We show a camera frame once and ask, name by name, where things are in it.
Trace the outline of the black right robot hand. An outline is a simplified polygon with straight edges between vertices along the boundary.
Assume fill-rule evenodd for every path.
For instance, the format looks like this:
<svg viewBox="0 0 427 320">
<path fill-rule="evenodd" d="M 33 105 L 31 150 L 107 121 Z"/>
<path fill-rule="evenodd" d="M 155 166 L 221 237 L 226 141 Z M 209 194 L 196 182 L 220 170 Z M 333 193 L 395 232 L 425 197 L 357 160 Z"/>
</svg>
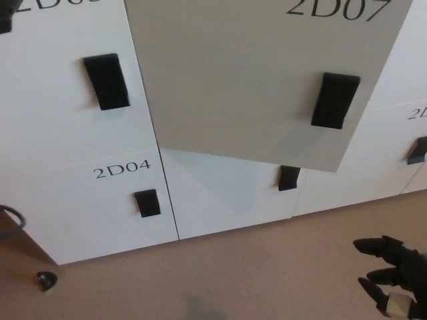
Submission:
<svg viewBox="0 0 427 320">
<path fill-rule="evenodd" d="M 385 317 L 426 318 L 426 254 L 409 249 L 387 235 L 353 241 L 361 253 L 391 264 L 358 278 L 359 284 Z"/>
</svg>

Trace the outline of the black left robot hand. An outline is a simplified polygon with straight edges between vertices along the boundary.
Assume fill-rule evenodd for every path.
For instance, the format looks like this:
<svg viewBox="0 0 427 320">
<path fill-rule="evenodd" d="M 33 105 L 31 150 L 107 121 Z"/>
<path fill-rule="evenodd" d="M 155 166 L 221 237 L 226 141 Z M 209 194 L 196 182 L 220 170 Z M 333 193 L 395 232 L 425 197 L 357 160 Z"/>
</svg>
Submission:
<svg viewBox="0 0 427 320">
<path fill-rule="evenodd" d="M 0 34 L 12 30 L 12 19 L 22 0 L 0 0 Z"/>
</svg>

